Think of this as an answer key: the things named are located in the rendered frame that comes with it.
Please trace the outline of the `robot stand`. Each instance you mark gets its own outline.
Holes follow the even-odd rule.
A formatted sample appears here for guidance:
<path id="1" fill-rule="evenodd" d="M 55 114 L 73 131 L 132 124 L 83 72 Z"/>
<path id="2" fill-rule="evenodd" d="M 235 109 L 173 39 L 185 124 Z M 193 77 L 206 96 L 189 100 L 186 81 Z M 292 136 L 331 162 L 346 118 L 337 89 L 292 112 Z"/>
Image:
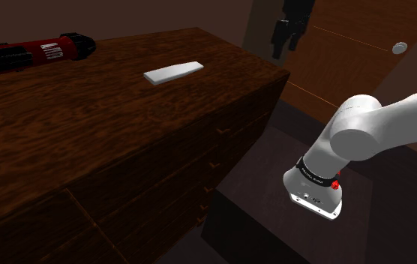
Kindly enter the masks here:
<path id="1" fill-rule="evenodd" d="M 218 185 L 203 238 L 229 264 L 417 264 L 417 157 L 400 147 L 351 163 L 327 220 L 283 184 L 306 148 L 267 128 Z"/>

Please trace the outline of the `dark wooden chest of drawers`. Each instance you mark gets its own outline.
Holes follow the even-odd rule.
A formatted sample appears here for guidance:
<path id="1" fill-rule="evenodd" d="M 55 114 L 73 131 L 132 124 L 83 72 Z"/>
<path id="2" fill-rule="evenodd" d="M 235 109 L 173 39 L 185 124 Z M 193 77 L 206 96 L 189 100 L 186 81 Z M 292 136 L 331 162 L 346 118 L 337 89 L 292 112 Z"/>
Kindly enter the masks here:
<path id="1" fill-rule="evenodd" d="M 204 68 L 143 76 L 186 62 Z M 0 264 L 155 264 L 204 221 L 288 77 L 200 28 L 0 76 Z"/>

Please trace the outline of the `brown door with round knob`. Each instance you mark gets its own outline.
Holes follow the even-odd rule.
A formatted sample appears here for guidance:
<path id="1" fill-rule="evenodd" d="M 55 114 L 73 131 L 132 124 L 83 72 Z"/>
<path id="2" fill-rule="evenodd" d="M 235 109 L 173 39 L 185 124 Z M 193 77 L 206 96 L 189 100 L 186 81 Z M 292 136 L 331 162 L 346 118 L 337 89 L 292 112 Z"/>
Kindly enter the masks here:
<path id="1" fill-rule="evenodd" d="M 281 99 L 327 123 L 353 95 L 382 105 L 417 92 L 417 0 L 316 0 L 290 52 Z"/>

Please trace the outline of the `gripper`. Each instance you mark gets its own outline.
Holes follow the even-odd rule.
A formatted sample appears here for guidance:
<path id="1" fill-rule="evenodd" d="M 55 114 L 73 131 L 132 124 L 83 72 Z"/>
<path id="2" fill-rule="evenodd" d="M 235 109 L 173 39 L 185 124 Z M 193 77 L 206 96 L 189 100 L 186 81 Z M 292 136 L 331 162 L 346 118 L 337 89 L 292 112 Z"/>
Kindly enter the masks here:
<path id="1" fill-rule="evenodd" d="M 306 32 L 308 21 L 316 0 L 283 0 L 282 12 L 284 19 L 278 20 L 275 24 L 271 37 L 273 45 L 273 59 L 279 59 L 284 44 L 290 38 L 290 51 L 295 51 L 299 40 Z"/>

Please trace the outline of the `red and black cylinder tool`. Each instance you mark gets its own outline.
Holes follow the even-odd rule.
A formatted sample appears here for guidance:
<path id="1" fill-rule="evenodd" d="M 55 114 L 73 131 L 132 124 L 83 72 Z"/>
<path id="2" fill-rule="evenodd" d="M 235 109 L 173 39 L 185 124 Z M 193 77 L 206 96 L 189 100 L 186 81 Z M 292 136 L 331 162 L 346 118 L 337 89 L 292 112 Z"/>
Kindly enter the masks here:
<path id="1" fill-rule="evenodd" d="M 95 41 L 76 32 L 58 38 L 22 43 L 0 43 L 0 74 L 23 71 L 63 60 L 86 59 L 96 50 Z"/>

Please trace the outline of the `white flat remote control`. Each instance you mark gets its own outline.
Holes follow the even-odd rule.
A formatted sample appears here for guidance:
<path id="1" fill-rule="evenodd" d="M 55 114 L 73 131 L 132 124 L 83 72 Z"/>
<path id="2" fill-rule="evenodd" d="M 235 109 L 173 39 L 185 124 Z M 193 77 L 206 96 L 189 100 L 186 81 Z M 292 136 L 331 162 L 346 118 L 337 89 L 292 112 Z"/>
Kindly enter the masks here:
<path id="1" fill-rule="evenodd" d="M 154 86 L 176 80 L 203 69 L 204 66 L 198 61 L 191 61 L 182 64 L 174 64 L 156 70 L 145 72 L 143 76 Z"/>

